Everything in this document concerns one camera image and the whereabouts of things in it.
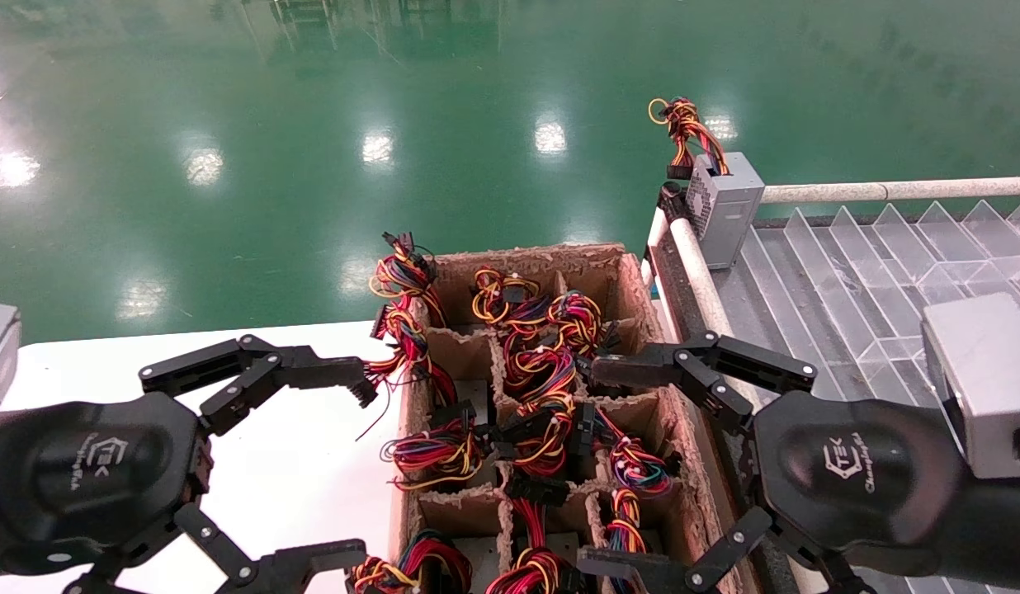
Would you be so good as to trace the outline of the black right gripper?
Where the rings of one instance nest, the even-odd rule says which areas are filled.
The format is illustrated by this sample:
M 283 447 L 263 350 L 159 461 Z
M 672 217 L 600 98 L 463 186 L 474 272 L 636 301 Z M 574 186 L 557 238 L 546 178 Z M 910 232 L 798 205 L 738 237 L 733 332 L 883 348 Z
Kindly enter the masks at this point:
M 849 563 L 1020 589 L 1020 480 L 976 477 L 939 411 L 879 399 L 824 401 L 808 394 L 816 376 L 809 362 L 714 332 L 594 358 L 599 384 L 673 386 L 730 435 L 752 435 L 769 510 L 745 512 L 693 565 L 581 548 L 575 567 L 647 593 L 717 593 L 772 533 L 788 554 L 819 570 L 829 593 L 873 591 Z M 782 396 L 758 413 L 730 377 Z

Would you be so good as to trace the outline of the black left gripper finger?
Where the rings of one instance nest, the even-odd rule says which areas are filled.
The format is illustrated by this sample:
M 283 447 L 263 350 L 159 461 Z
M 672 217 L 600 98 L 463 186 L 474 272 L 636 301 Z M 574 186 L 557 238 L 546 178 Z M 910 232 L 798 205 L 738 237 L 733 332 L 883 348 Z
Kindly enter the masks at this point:
M 355 568 L 367 558 L 364 540 L 342 539 L 253 560 L 195 503 L 178 508 L 173 522 L 226 576 L 217 593 L 304 593 L 315 575 Z

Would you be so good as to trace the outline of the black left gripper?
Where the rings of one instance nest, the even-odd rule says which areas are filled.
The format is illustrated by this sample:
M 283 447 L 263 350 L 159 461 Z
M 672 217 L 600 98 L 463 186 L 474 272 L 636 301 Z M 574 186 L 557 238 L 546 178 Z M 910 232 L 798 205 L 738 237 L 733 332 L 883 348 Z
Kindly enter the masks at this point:
M 223 380 L 201 404 L 201 422 L 168 398 Z M 347 388 L 361 408 L 377 398 L 360 358 L 324 358 L 254 335 L 146 365 L 140 381 L 167 396 L 0 412 L 0 576 L 104 558 L 147 563 L 181 534 L 178 507 L 209 490 L 207 432 L 227 435 L 284 388 Z

